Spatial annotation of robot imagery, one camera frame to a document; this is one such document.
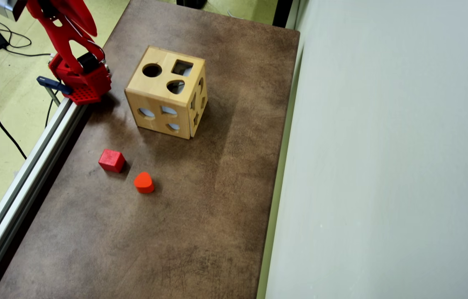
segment red cube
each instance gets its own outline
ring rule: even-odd
[[[124,163],[125,158],[122,153],[111,151],[110,149],[105,149],[99,160],[101,168],[108,172],[121,172]]]

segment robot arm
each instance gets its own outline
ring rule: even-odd
[[[57,79],[73,89],[69,98],[76,104],[99,102],[110,90],[111,80],[105,53],[89,35],[97,36],[98,32],[83,0],[0,0],[0,13],[17,20],[24,6],[54,44],[57,54],[49,67]],[[74,57],[70,40],[85,47],[88,53]]]

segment floor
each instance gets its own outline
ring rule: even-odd
[[[129,0],[84,0],[92,13],[99,36],[94,40],[104,45],[118,22]],[[203,10],[271,24],[277,0],[209,0]],[[42,25],[25,10],[17,22],[0,15],[0,22],[12,31],[28,36],[33,44],[22,53],[54,53],[54,47]],[[25,40],[14,36],[12,45],[23,45]],[[74,53],[81,53],[80,47],[73,47]],[[0,50],[0,119],[10,134],[26,153],[32,150],[44,129],[50,97],[35,79],[37,76],[52,78],[48,69],[48,56],[24,57]],[[0,130],[0,200],[9,187],[24,159],[7,136]]]

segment circular hole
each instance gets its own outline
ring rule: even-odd
[[[141,72],[143,72],[146,76],[153,78],[162,73],[162,68],[156,63],[150,63],[146,64]]]
[[[176,123],[168,123],[166,127],[168,127],[168,129],[170,129],[173,132],[177,132],[180,129],[179,125],[177,125]]]
[[[139,108],[138,112],[142,117],[144,117],[146,119],[154,119],[155,118],[155,114],[153,112],[151,112],[151,110],[149,110],[149,109]]]
[[[204,80],[202,78],[200,78],[199,80],[199,86],[201,87],[201,93],[202,93],[202,86],[204,85]]]
[[[160,106],[160,108],[162,108],[162,114],[168,114],[169,117],[177,116],[177,111],[175,111],[173,108],[169,108],[166,106]]]
[[[170,81],[168,85],[166,85],[168,88],[168,91],[171,91],[171,93],[175,93],[178,95],[179,93],[183,92],[184,89],[184,81],[183,80],[175,80],[175,81]]]

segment white wall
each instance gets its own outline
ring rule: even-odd
[[[310,0],[297,25],[267,298],[468,298],[468,0]]]

